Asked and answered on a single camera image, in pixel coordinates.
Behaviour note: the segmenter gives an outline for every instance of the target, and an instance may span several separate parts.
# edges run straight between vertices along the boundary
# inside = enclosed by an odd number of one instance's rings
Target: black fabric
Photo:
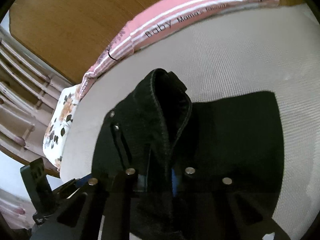
[[[145,177],[132,200],[131,232],[156,240],[242,239],[248,228],[286,236],[271,219],[284,169],[274,93],[191,104],[185,91],[174,73],[153,70],[101,127],[93,175],[113,178],[132,167]],[[186,167],[196,173],[186,175]],[[232,185],[222,183],[225,177]]]

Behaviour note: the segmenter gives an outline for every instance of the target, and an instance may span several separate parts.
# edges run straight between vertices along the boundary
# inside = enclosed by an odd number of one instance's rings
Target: pink cloth with white stripes
[[[185,26],[212,15],[278,4],[279,0],[161,0],[127,22],[84,74],[81,98],[117,61]]]

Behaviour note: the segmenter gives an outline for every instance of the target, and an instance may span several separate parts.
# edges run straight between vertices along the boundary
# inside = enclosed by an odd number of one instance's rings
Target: rivet
[[[196,172],[196,170],[192,167],[187,167],[185,169],[186,174],[194,174]]]
[[[98,183],[98,180],[96,178],[91,178],[88,180],[89,185],[93,186]]]
[[[125,171],[126,174],[128,175],[133,175],[136,173],[136,170],[134,168],[128,168],[126,171]]]
[[[232,179],[226,177],[226,178],[222,179],[222,182],[223,182],[223,184],[231,185],[232,184]]]

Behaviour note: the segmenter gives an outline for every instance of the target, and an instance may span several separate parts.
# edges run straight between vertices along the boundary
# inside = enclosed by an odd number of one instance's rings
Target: wooden table
[[[16,0],[11,34],[73,83],[125,23],[160,0]],[[280,0],[296,5],[303,0]]]

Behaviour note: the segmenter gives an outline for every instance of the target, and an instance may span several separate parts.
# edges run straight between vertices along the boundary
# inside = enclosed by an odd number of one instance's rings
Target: pink fabric
[[[80,97],[117,61],[206,17],[244,8],[274,7],[279,0],[161,0],[122,28],[84,74]]]

